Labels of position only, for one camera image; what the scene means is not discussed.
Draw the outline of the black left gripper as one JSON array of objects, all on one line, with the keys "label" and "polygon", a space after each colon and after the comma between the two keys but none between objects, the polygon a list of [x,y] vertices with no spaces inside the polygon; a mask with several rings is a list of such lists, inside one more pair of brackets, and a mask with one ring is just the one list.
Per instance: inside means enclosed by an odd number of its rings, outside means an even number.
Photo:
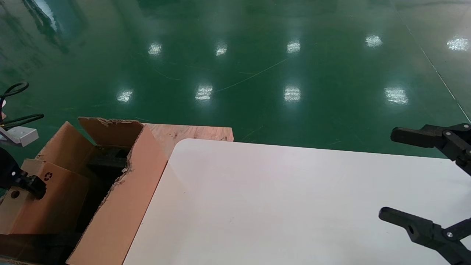
[{"label": "black left gripper", "polygon": [[46,194],[46,183],[38,176],[27,176],[13,156],[0,148],[0,187],[9,190],[19,187],[28,191],[35,199],[40,200]]}]

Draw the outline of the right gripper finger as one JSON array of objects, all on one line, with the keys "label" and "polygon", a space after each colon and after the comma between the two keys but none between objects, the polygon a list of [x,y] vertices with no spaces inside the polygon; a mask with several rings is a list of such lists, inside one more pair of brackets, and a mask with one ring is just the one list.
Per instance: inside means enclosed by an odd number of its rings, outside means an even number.
[{"label": "right gripper finger", "polygon": [[421,129],[393,128],[390,139],[421,148],[436,148],[449,160],[471,174],[471,126],[463,123],[449,127],[426,124]]},{"label": "right gripper finger", "polygon": [[471,263],[471,252],[461,243],[471,235],[470,219],[443,228],[431,220],[389,207],[381,208],[379,218],[404,228],[411,242],[438,252],[451,265]]}]

